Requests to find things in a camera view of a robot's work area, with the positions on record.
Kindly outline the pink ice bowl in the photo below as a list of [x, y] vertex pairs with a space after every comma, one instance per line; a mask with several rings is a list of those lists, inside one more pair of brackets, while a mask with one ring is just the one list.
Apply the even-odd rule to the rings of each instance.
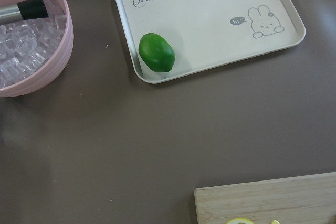
[[[9, 5], [22, 0], [1, 0], [1, 5]], [[37, 91], [51, 83], [66, 67], [73, 49], [74, 29], [67, 0], [57, 0], [67, 17], [63, 38], [50, 59], [35, 73], [24, 80], [1, 89], [1, 97], [16, 97]]]

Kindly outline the green lime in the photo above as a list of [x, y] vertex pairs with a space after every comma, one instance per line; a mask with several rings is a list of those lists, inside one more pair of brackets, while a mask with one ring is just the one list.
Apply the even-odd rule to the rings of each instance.
[[156, 33], [147, 33], [140, 39], [138, 51], [144, 63], [154, 72], [169, 72], [175, 63], [175, 51]]

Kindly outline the cream rabbit tray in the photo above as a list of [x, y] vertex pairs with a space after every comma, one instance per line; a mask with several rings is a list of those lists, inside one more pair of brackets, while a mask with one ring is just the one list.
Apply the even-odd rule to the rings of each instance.
[[[291, 0], [115, 0], [136, 75], [162, 83], [295, 46], [305, 26]], [[175, 52], [171, 71], [156, 73], [138, 53], [147, 33]]]

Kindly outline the wooden cutting board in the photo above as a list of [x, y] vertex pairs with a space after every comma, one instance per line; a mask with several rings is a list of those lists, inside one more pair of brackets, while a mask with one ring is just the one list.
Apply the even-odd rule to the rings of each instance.
[[335, 173], [197, 188], [198, 223], [335, 223]]

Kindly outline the black handled steel utensil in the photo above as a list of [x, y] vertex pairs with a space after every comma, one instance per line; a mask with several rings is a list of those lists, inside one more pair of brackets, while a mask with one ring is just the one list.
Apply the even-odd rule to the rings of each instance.
[[25, 0], [15, 4], [1, 6], [1, 25], [22, 20], [48, 18], [44, 0]]

